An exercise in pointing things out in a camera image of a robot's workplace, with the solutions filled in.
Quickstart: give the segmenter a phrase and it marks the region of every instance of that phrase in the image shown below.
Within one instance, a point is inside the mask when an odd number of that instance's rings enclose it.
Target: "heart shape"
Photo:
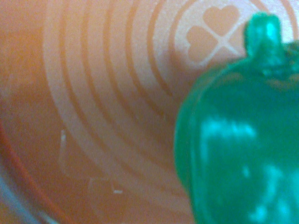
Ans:
[[[190,43],[188,51],[189,58],[194,62],[204,60],[215,48],[218,41],[204,28],[193,26],[187,33],[187,40]]]
[[[225,6],[223,9],[211,7],[205,11],[203,20],[216,34],[224,36],[238,21],[239,16],[235,6]]]

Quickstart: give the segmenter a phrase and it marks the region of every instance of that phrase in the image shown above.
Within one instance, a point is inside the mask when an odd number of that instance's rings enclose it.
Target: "green plastic object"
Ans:
[[[247,57],[201,75],[177,118],[174,156],[197,224],[299,224],[299,43],[258,13]]]

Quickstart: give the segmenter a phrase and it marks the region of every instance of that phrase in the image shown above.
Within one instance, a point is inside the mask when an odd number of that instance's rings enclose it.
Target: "orange surface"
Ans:
[[[65,223],[193,223],[176,114],[203,71],[244,56],[260,10],[299,38],[296,0],[2,1],[0,120],[23,187]]]
[[[14,214],[5,203],[0,202],[0,223],[2,224],[21,224],[19,218]]]

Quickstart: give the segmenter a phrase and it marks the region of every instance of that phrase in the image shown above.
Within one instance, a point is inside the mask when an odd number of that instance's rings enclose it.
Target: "green apple-shaped object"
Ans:
[[[299,43],[258,13],[247,57],[203,74],[181,106],[174,156],[198,224],[299,224]]]

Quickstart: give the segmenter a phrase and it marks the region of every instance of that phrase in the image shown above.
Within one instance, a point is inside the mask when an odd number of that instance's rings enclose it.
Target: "orange plate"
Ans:
[[[1,154],[16,186],[60,223],[193,223],[172,156],[180,102],[244,56],[253,13],[298,39],[296,2],[2,1]]]

